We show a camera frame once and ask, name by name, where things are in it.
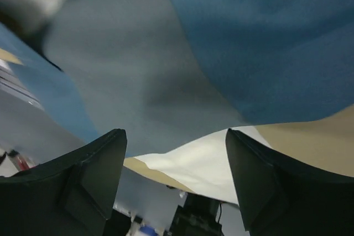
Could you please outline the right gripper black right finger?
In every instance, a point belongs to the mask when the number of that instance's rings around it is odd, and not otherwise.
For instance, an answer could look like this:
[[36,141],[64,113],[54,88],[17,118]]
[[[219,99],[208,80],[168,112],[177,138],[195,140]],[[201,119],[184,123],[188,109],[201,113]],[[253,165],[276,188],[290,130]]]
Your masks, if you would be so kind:
[[353,178],[310,166],[229,129],[226,151],[250,235],[353,235]]

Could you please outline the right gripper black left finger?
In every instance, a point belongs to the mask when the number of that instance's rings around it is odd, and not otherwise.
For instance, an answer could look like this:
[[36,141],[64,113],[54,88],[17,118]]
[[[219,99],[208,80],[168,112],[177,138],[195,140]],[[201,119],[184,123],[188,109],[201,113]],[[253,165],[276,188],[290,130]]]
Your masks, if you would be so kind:
[[114,129],[56,159],[1,177],[1,235],[102,235],[127,136]]

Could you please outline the blue tan white checked pillowcase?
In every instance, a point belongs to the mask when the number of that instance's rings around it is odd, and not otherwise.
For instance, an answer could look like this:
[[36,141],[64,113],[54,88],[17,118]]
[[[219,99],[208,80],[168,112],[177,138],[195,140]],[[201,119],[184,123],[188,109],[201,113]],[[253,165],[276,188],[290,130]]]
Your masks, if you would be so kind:
[[234,129],[353,176],[353,0],[1,0],[1,60],[5,140],[36,111],[65,131],[42,160],[122,128],[127,168],[237,203]]

